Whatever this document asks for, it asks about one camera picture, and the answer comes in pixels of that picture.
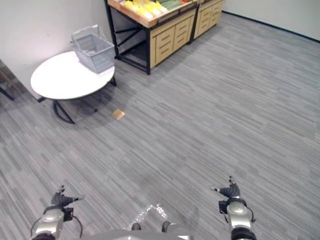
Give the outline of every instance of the white wall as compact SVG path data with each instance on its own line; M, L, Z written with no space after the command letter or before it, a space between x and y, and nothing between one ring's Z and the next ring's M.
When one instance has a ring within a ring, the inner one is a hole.
M70 50L73 32L94 24L111 39L104 0L0 0L0 59L39 99L30 85L33 71Z
M320 40L320 0L225 0L223 10Z

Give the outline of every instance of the black cable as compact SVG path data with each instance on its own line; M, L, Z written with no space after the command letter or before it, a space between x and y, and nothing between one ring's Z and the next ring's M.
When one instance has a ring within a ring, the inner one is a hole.
M228 219L227 219L227 217L226 217L226 214L225 214L223 211L220 211L220 213L223 214L224 219L225 219L226 223L228 224L229 222L228 222Z
M252 217L251 217L251 222L254 223L256 220L254 219L255 218L255 215L254 215L254 211L252 211L252 209L250 207L247 207L251 213L252 213Z
M79 238L81 238L82 237L82 232L83 232L82 224L81 224L79 218L77 218L76 216L73 216L73 218L75 218L78 221L78 223L80 224L80 237Z
M41 219L41 217L39 217L33 224L32 227L30 229L30 238L32 237L32 230L34 229L35 225L37 224L37 222Z

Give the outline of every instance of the baseboard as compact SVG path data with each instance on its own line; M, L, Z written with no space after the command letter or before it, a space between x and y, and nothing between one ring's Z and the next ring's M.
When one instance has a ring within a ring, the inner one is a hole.
M45 97L40 97L39 99L37 99L37 101L38 101L38 103L41 103L41 102L43 102L44 100L46 100L46 98Z
M247 19L247 20L259 23L259 24L263 24L263 25L266 25L266 26L269 26L269 27L272 27L272 28L275 28L275 29L279 29L279 30L285 31L287 33L294 34L294 35L297 35L299 37L302 37L302 38L305 38L305 39L308 39L308 40L311 40L311 41L314 41L314 42L320 44L320 40L318 40L318 39L315 39L315 38L312 38L312 37L309 37L309 36L306 36L306 35L302 35L300 33L297 33L297 32L294 32L294 31L290 31L288 29L285 29L285 28L282 28L282 27L279 27L279 26L275 26L275 25L272 25L272 24L269 24L269 23L266 23L266 22L263 22L263 21L255 20L255 19L252 19L252 18L249 18L249 17L246 17L246 16L241 16L241 15L238 15L238 14L235 14L235 13L232 13L232 12L228 12L228 11L222 11L222 12L225 13L225 14L230 14L230 15L242 18L242 19Z

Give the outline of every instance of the drawer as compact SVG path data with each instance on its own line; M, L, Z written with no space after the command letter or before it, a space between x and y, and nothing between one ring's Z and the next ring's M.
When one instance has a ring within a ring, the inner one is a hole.
M174 41L173 50L177 50L185 45L189 41L189 30L190 30L191 17L178 23L174 30Z
M219 1L215 4L212 5L212 13L218 13L220 12L220 8L221 8L221 4L222 4L222 1Z
M218 23L219 15L220 15L220 12L216 12L210 16L209 27L212 27L213 25Z
M155 63L158 64L173 52L175 27L155 37Z
M204 9L200 13L198 35L204 33L209 28L210 15L212 6Z

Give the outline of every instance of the shopping basket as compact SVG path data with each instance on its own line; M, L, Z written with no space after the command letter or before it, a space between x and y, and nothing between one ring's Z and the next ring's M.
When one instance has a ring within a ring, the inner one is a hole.
M115 46L107 41L98 25L72 33L71 39L69 44L79 61L91 71L99 74L115 65Z

